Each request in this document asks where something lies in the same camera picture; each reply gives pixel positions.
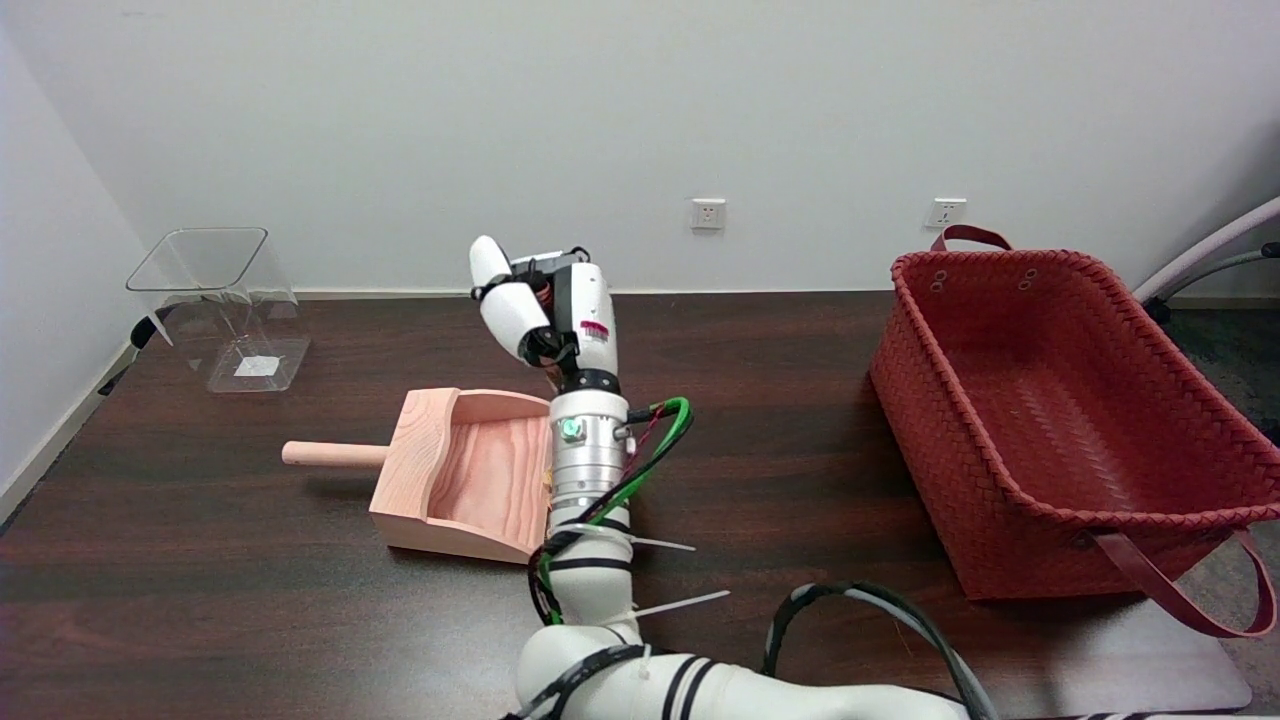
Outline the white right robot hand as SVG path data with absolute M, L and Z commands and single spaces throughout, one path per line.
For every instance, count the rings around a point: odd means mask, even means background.
M 471 297 L 500 347 L 558 393 L 622 392 L 611 288 L 588 250 L 511 259 L 490 236 L 468 249 Z

